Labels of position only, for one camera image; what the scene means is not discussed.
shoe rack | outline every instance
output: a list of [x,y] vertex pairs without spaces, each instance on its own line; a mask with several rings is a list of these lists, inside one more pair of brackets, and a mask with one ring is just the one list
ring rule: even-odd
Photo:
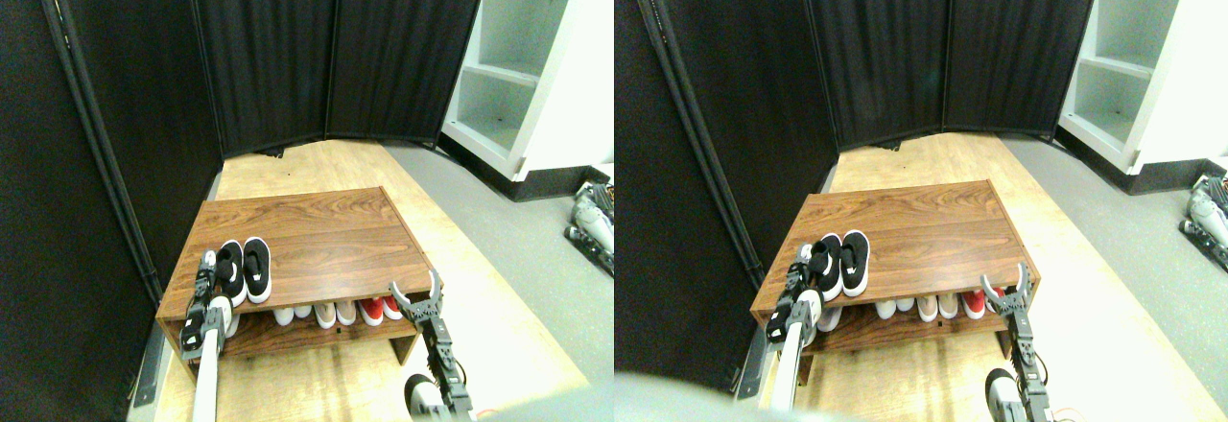
[[[418,335],[408,319],[322,329],[311,315],[286,326],[273,316],[274,309],[387,296],[392,281],[410,296],[430,292],[431,263],[383,188],[203,202],[155,315],[176,357],[201,254],[251,236],[269,245],[273,291],[263,303],[235,308],[238,330],[220,359],[388,340],[405,363]],[[196,363],[178,361],[195,378]]]
[[869,239],[868,285],[861,296],[841,293],[824,304],[844,308],[840,321],[819,332],[803,357],[977,332],[998,332],[1008,356],[1006,323],[991,312],[974,320],[960,308],[955,318],[930,323],[919,305],[885,320],[874,312],[876,302],[979,290],[981,275],[995,287],[1013,286],[1022,261],[1039,290],[1040,274],[989,180],[808,195],[752,307],[755,319],[766,324],[797,248],[851,229]]

gray floor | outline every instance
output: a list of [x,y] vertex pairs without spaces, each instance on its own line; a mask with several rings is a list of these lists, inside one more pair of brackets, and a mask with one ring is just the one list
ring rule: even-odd
[[495,265],[585,377],[612,377],[614,280],[562,237],[573,200],[513,204],[440,151],[386,147]]
[[[1100,251],[1228,412],[1228,272],[1176,229],[1190,193],[1126,195],[1052,146],[1007,134],[1002,141]],[[1057,373],[1054,378],[1060,379]]]

black partition screen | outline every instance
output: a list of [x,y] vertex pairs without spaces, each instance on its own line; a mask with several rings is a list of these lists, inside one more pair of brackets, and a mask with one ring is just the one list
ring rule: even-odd
[[221,168],[192,0],[59,0],[59,6],[166,287]]
[[324,132],[335,0],[196,0],[227,157]]
[[841,148],[942,128],[948,0],[810,0]]
[[329,136],[435,142],[479,0],[339,0]]
[[1050,136],[1092,0],[952,0],[947,128]]
[[657,1],[747,234],[770,265],[836,161],[806,4]]
[[39,0],[0,0],[0,409],[11,421],[119,420],[154,304],[56,40]]
[[614,0],[619,234],[614,369],[728,385],[754,328],[754,290],[688,142],[636,0]]

shoe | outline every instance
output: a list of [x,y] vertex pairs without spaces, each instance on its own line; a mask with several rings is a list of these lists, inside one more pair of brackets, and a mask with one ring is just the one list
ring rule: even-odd
[[383,321],[383,299],[362,299],[359,301],[359,314],[362,315],[362,321],[367,326],[379,326]]
[[861,231],[849,231],[840,250],[840,274],[844,281],[844,293],[847,297],[861,296],[869,281],[869,239]]
[[384,302],[384,316],[388,316],[389,320],[404,318],[400,314],[400,307],[397,307],[397,299],[393,299],[392,296],[384,296],[381,301]]
[[938,296],[938,313],[948,320],[955,318],[955,314],[959,313],[959,298],[955,297],[955,293]]
[[980,320],[985,316],[985,292],[976,290],[969,293],[959,294],[964,298],[964,314],[974,320]]
[[273,318],[278,320],[279,325],[289,325],[290,321],[295,319],[295,309],[287,307],[273,310]]
[[243,242],[243,280],[247,282],[247,297],[253,303],[268,301],[273,292],[271,261],[269,245],[260,237]]
[[819,258],[819,261],[823,260],[823,256],[819,255],[820,253],[826,255],[828,266],[825,270],[818,271],[819,293],[823,294],[823,302],[830,302],[836,296],[840,296],[840,288],[842,288],[840,282],[840,236],[834,233],[825,234],[823,239],[810,247],[812,267],[815,267],[815,258]]
[[921,321],[930,323],[935,318],[938,318],[938,296],[926,296],[917,298],[917,313],[921,314]]
[[823,313],[819,314],[819,323],[815,325],[822,332],[831,332],[836,329],[836,324],[840,323],[840,312],[844,307],[825,308]]
[[231,307],[238,307],[247,301],[247,283],[243,281],[243,247],[230,240],[217,250],[217,285],[222,294],[231,299]]
[[874,310],[878,310],[878,318],[892,318],[895,314],[895,301],[876,302]]
[[[1006,296],[1006,291],[1003,291],[1002,288],[993,288],[993,291],[995,291],[995,292],[996,292],[996,293],[997,293],[997,294],[998,294],[1000,297],[1003,297],[1003,296]],[[993,304],[991,304],[991,303],[989,303],[989,302],[986,302],[986,303],[985,303],[985,308],[990,309],[990,312],[993,312],[993,313],[997,313],[997,309],[995,309],[995,308],[993,308]]]
[[359,310],[354,308],[354,301],[336,303],[336,321],[344,326],[352,325],[359,319]]
[[329,329],[336,324],[336,307],[332,302],[327,304],[316,304],[316,323],[319,323],[319,328]]
[[238,332],[238,314],[231,315],[231,324],[226,326],[226,339],[235,337],[235,332]]

beige sneaker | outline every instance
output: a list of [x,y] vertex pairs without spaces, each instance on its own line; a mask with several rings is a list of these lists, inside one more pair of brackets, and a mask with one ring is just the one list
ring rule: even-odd
[[921,321],[930,323],[938,318],[938,296],[926,296],[917,298],[917,312],[921,313]]
[[329,329],[336,323],[336,307],[333,303],[316,304],[316,323],[319,323],[319,328]]
[[336,303],[336,321],[349,326],[354,324],[354,320],[359,319],[359,309],[354,307],[354,301],[345,301]]
[[948,320],[955,318],[955,314],[959,313],[959,298],[955,297],[955,293],[938,296],[938,313]]

